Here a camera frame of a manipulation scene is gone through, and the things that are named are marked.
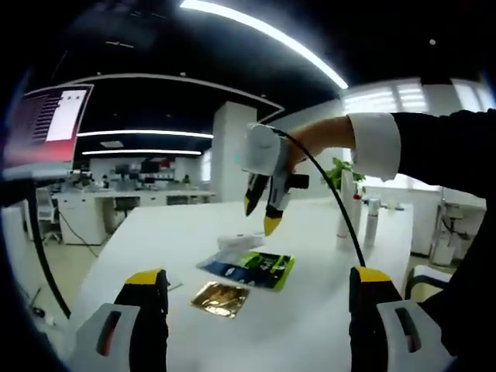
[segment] office room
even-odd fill
[[[457,24],[484,12],[89,3],[5,104],[5,267],[54,365],[473,363],[496,70]]]

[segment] gold foil packet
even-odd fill
[[[197,308],[233,319],[243,306],[249,289],[209,281],[191,301]]]

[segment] floor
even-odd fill
[[[91,250],[96,255],[99,255],[102,249],[103,245],[91,247]],[[81,286],[91,265],[96,261],[96,257],[86,246],[66,246],[64,244],[58,244],[55,241],[50,241],[45,245],[45,252],[55,281],[59,285],[60,292],[68,307],[72,308],[78,288]],[[34,256],[34,254],[33,249],[33,259],[37,262],[37,257]],[[416,265],[428,264],[429,262],[426,258],[411,256],[407,273]],[[451,274],[456,269],[455,267],[435,268]],[[415,301],[423,301],[438,291],[438,289],[430,285],[419,284],[415,286],[412,291],[412,299]],[[36,324],[41,331],[48,335],[55,350],[60,353],[63,346],[62,329],[64,328],[66,319],[47,284],[42,285],[40,292],[35,298],[34,306],[42,308],[47,313],[48,318],[54,320],[54,325],[51,325],[51,320],[49,320],[50,325],[46,322],[41,322],[40,320],[38,320]]]
[[[91,250],[95,255],[99,255],[103,249],[102,246],[91,246]],[[34,250],[32,259],[37,263],[38,257]],[[59,287],[62,297],[69,308],[72,308],[74,299],[78,293],[78,288],[81,286],[86,274],[89,272],[91,265],[96,261],[94,254],[86,246],[72,246],[59,244],[51,240],[45,245],[45,254],[52,270],[53,277]],[[60,310],[52,291],[48,284],[42,284],[40,291],[36,295],[33,306],[41,308],[46,313],[46,321],[34,319],[38,329],[48,335],[55,350],[61,355],[63,353],[63,332],[66,318]]]

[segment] black trigger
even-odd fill
[[[308,188],[310,177],[307,174],[290,174],[288,177],[288,188]]]

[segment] yellow fingertip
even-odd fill
[[[276,227],[279,226],[282,219],[271,219],[270,217],[265,216],[263,219],[263,230],[265,231],[265,236],[269,236]]]
[[[248,204],[250,203],[250,200],[245,196],[245,213],[248,212]]]

